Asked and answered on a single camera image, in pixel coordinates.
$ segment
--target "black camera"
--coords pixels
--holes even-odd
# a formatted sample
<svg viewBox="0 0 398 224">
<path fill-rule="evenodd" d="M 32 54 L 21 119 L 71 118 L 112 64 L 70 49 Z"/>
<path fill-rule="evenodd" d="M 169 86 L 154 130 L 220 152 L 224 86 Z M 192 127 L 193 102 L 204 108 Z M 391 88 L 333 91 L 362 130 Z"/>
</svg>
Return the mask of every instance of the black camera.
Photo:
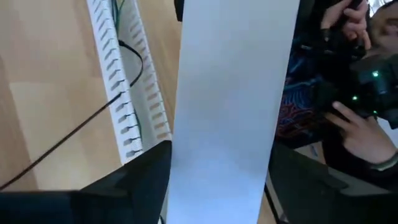
<svg viewBox="0 0 398 224">
<path fill-rule="evenodd" d="M 331 107 L 340 101 L 367 118 L 378 116 L 398 128 L 398 54 L 384 58 L 373 56 L 353 62 L 349 72 L 338 82 L 325 78 L 314 89 L 316 107 L 323 112 L 337 112 Z"/>
</svg>

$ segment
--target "camera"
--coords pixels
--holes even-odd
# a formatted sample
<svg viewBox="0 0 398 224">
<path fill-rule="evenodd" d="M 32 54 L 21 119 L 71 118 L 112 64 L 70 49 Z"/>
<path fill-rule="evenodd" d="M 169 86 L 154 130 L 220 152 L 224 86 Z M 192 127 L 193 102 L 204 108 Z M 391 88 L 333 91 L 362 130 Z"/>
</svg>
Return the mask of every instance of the camera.
<svg viewBox="0 0 398 224">
<path fill-rule="evenodd" d="M 319 113 L 333 113 L 339 101 L 363 118 L 377 116 L 398 128 L 398 54 L 364 58 L 360 43 L 350 42 L 338 30 L 328 30 L 329 39 L 302 40 L 296 50 L 317 61 L 319 82 L 313 87 L 313 100 Z"/>
</svg>

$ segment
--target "floor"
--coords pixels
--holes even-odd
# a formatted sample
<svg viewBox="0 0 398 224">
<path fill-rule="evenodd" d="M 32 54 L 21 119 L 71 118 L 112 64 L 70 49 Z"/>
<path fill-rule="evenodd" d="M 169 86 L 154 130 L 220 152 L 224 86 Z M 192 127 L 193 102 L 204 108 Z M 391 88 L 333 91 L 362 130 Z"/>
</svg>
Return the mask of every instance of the floor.
<svg viewBox="0 0 398 224">
<path fill-rule="evenodd" d="M 173 1 L 139 0 L 169 123 L 181 23 Z M 0 184 L 106 103 L 82 0 L 0 1 Z M 79 189 L 120 166 L 108 111 L 7 190 Z M 263 197 L 259 222 L 275 223 Z"/>
</svg>

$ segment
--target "black cable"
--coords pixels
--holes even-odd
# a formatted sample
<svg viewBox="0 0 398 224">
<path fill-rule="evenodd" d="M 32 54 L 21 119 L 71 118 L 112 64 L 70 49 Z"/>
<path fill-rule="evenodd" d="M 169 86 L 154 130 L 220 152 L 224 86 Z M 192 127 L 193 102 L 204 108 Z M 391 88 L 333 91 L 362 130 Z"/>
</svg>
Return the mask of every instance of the black cable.
<svg viewBox="0 0 398 224">
<path fill-rule="evenodd" d="M 274 216 L 275 222 L 281 224 L 281 220 L 279 219 L 278 212 L 276 211 L 274 201 L 272 200 L 271 194 L 269 193 L 268 186 L 264 187 L 264 192 L 266 193 L 266 197 L 268 200 L 269 208 L 271 209 L 272 215 Z"/>
<path fill-rule="evenodd" d="M 163 217 L 162 217 L 162 216 L 160 216 L 160 218 L 159 218 L 159 219 L 160 219 L 160 223 L 161 223 L 161 224 L 166 224 L 166 222 L 164 221 L 164 219 L 163 219 Z"/>
<path fill-rule="evenodd" d="M 142 72 L 144 70 L 144 61 L 142 60 L 141 55 L 134 50 L 132 47 L 128 46 L 126 43 L 123 41 L 119 40 L 119 45 L 121 47 L 125 47 L 134 54 L 136 54 L 140 60 L 141 60 L 141 69 L 138 73 L 138 76 L 130 83 L 130 87 L 132 87 L 138 79 L 141 77 Z M 26 173 L 28 173 L 30 170 L 32 170 L 37 164 L 39 164 L 41 161 L 43 161 L 47 156 L 49 156 L 54 150 L 56 150 L 60 145 L 62 145 L 65 141 L 70 139 L 76 132 L 78 132 L 82 127 L 84 127 L 87 123 L 89 123 L 93 118 L 95 118 L 97 115 L 99 115 L 102 111 L 104 111 L 107 107 L 109 107 L 112 103 L 114 103 L 124 92 L 120 92 L 117 94 L 112 100 L 107 102 L 104 106 L 102 106 L 99 110 L 95 111 L 89 118 L 84 120 L 79 126 L 77 126 L 74 130 L 72 130 L 69 134 L 67 134 L 65 137 L 63 137 L 59 142 L 57 142 L 54 146 L 52 146 L 49 150 L 47 150 L 45 153 L 43 153 L 36 161 L 34 161 L 31 165 L 26 167 L 22 172 L 20 172 L 18 175 L 16 175 L 14 178 L 11 180 L 7 181 L 5 184 L 0 186 L 0 191 L 4 190 L 5 188 L 9 187 L 11 184 L 13 184 L 15 181 L 19 180 L 21 177 L 23 177 Z"/>
</svg>

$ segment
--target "white paper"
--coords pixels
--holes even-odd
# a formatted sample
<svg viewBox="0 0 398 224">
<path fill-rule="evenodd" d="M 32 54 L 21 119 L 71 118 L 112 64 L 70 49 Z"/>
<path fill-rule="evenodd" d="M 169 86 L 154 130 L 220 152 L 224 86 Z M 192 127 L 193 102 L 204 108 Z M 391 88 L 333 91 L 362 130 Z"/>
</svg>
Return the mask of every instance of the white paper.
<svg viewBox="0 0 398 224">
<path fill-rule="evenodd" d="M 299 0 L 186 0 L 168 224 L 257 223 Z"/>
</svg>

